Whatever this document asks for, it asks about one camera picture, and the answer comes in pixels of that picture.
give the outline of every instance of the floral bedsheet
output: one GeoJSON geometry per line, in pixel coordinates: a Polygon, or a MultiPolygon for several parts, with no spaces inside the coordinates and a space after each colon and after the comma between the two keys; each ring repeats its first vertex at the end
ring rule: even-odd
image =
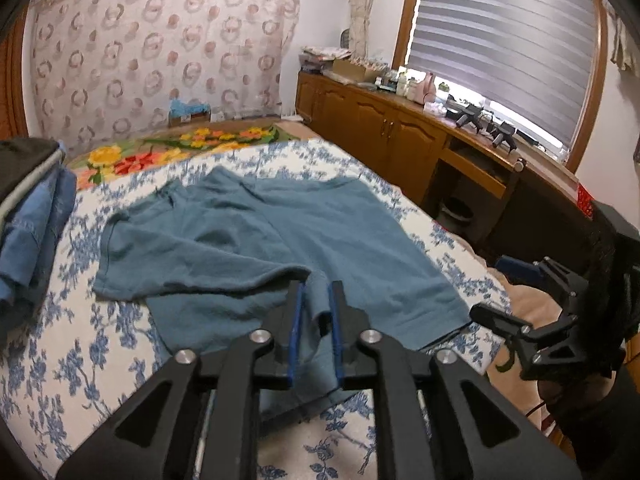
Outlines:
{"type": "MultiPolygon", "coordinates": [[[[142,304],[98,301],[92,284],[107,218],[169,179],[193,184],[216,165],[258,177],[365,182],[471,307],[509,310],[500,284],[397,188],[324,140],[211,153],[133,173],[78,193],[60,241],[46,300],[0,358],[0,413],[46,478],[161,365],[158,336],[142,304]]],[[[446,346],[484,372],[500,339],[471,326],[446,346]]],[[[258,478],[375,479],[372,395],[361,392],[311,420],[260,441],[258,478]]]]}
{"type": "Polygon", "coordinates": [[[76,157],[67,164],[77,178],[78,191],[112,182],[131,173],[158,168],[207,153],[223,153],[258,144],[297,140],[277,126],[252,126],[239,131],[207,126],[121,140],[76,157]]]}

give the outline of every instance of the cabinet door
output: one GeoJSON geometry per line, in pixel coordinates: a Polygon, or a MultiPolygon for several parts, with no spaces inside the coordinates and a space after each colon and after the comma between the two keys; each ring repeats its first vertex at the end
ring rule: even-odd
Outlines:
{"type": "Polygon", "coordinates": [[[348,131],[350,116],[348,95],[349,90],[337,84],[326,85],[318,105],[319,111],[313,115],[316,133],[340,147],[343,146],[343,137],[348,131]]]}
{"type": "Polygon", "coordinates": [[[298,75],[298,93],[296,94],[296,112],[310,123],[314,114],[316,102],[317,82],[305,73],[298,75]]]}
{"type": "Polygon", "coordinates": [[[436,140],[430,127],[411,116],[400,114],[388,136],[386,179],[420,205],[438,161],[443,139],[436,140]]]}
{"type": "Polygon", "coordinates": [[[393,108],[363,95],[353,98],[350,131],[342,148],[386,178],[386,136],[393,108]]]}

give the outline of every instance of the window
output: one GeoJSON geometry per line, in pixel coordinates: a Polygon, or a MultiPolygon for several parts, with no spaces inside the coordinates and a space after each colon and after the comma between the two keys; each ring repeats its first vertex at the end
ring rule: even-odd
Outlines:
{"type": "Polygon", "coordinates": [[[414,1],[401,64],[483,97],[496,118],[563,160],[592,85],[594,0],[414,1]]]}

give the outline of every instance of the black sleeve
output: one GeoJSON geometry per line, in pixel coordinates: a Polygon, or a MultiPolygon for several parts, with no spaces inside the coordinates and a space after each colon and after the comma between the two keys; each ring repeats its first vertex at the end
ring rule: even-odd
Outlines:
{"type": "MultiPolygon", "coordinates": [[[[554,415],[553,406],[549,411],[554,415]]],[[[556,422],[586,480],[628,479],[640,472],[640,394],[626,368],[596,406],[559,415],[556,422]]]]}

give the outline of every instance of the white wall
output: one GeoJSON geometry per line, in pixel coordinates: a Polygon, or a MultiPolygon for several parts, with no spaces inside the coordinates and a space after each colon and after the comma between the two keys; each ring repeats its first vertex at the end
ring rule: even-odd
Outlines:
{"type": "Polygon", "coordinates": [[[369,57],[391,64],[404,0],[373,0],[369,18],[369,57]]]}
{"type": "MultiPolygon", "coordinates": [[[[30,132],[39,131],[31,91],[30,51],[33,12],[27,16],[25,41],[22,46],[22,88],[24,94],[27,127],[30,132]]],[[[339,46],[340,34],[349,26],[348,0],[300,0],[300,20],[292,43],[282,61],[280,97],[283,114],[295,110],[296,84],[298,81],[298,53],[302,45],[339,46]]]]}
{"type": "MultiPolygon", "coordinates": [[[[609,46],[613,41],[609,20],[609,46]]],[[[576,176],[591,195],[640,228],[640,169],[633,152],[640,135],[640,79],[607,63],[600,111],[576,176]]]]}

